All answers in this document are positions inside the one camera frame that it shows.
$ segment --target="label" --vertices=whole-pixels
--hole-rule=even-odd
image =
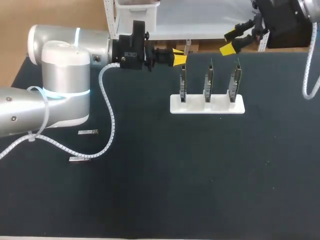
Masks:
[[[69,158],[69,162],[84,162],[84,161],[89,161],[90,158],[85,158],[81,156],[71,156]]]
[[[85,135],[85,134],[99,134],[99,131],[98,131],[98,129],[78,131],[78,135]]]
[[[129,57],[129,58],[135,58],[135,57],[137,57],[137,53],[131,52],[131,51],[126,51],[126,52],[124,52],[124,56]]]

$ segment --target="dark mat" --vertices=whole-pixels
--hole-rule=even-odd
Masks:
[[[178,239],[319,239],[320,93],[302,97],[305,53],[239,55],[243,115],[170,114],[179,69],[112,69],[104,82],[116,119],[111,148],[91,162],[47,142],[23,142],[0,160],[0,235]],[[188,93],[227,90],[235,57],[194,54]],[[310,85],[320,71],[320,52]],[[91,71],[89,120],[46,129],[75,151],[95,153],[110,116]],[[26,59],[13,86],[41,85]],[[78,136],[78,130],[99,135]],[[0,139],[3,150],[18,136]]]

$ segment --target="cable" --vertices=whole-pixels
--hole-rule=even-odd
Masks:
[[[28,91],[31,91],[31,89],[37,89],[41,93],[43,100],[44,100],[44,118],[43,118],[43,123],[42,123],[39,131],[34,135],[32,135],[32,131],[28,131],[28,134],[32,135],[31,137],[29,137],[28,141],[34,142],[36,140],[36,137],[38,137],[43,132],[43,130],[46,128],[46,126],[48,124],[50,113],[49,113],[49,101],[48,101],[48,98],[47,98],[45,91],[43,91],[38,86],[30,86],[27,88]]]
[[[309,72],[310,72],[310,66],[311,66],[311,60],[315,51],[315,45],[316,45],[316,39],[317,39],[317,31],[318,31],[318,24],[315,22],[312,24],[312,35],[311,35],[311,42],[309,47],[309,53],[306,60],[305,65],[305,71],[304,71],[304,78],[303,78],[303,85],[302,85],[302,95],[305,99],[311,100],[314,98],[316,93],[319,90],[320,87],[320,76],[318,80],[316,81],[314,88],[310,95],[307,94],[307,88],[308,88],[308,78],[309,78]]]
[[[99,73],[99,86],[102,92],[102,95],[104,97],[105,103],[108,107],[109,113],[110,113],[110,118],[111,118],[111,134],[110,134],[110,138],[108,143],[106,144],[106,146],[98,153],[96,154],[91,154],[91,155],[87,155],[87,154],[83,154],[83,153],[79,153],[76,151],[71,150],[70,148],[67,148],[66,146],[60,144],[59,142],[51,139],[50,137],[44,136],[44,135],[39,135],[36,138],[37,139],[41,139],[44,140],[48,143],[51,143],[53,145],[55,145],[57,148],[62,149],[63,151],[76,156],[76,157],[82,157],[82,158],[86,158],[86,159],[93,159],[93,158],[97,158],[99,156],[101,156],[102,154],[104,154],[108,148],[111,146],[111,143],[114,139],[115,136],[115,129],[116,129],[116,122],[115,122],[115,116],[114,116],[114,112],[111,108],[109,99],[107,97],[105,88],[104,88],[104,84],[103,84],[103,75],[105,73],[105,71],[107,71],[108,69],[111,68],[119,68],[120,64],[119,63],[110,63],[107,66],[105,66],[104,68],[102,68],[102,70]],[[4,156],[6,156],[12,149],[14,149],[18,144],[22,143],[23,141],[33,137],[35,134],[28,134],[25,136],[22,136],[20,138],[18,138],[16,141],[14,141],[13,143],[10,144],[10,146],[8,146],[3,152],[0,153],[0,159],[2,159]]]

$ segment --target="white bin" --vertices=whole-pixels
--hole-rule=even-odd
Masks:
[[[132,33],[134,20],[144,21],[146,32],[155,31],[159,5],[155,0],[115,0],[116,14],[127,33]]]

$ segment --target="white holder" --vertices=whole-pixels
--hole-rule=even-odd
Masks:
[[[229,91],[226,94],[212,94],[211,102],[206,102],[203,94],[188,94],[181,102],[179,94],[170,96],[172,114],[244,114],[245,105],[241,95],[237,94],[235,102],[230,102]]]

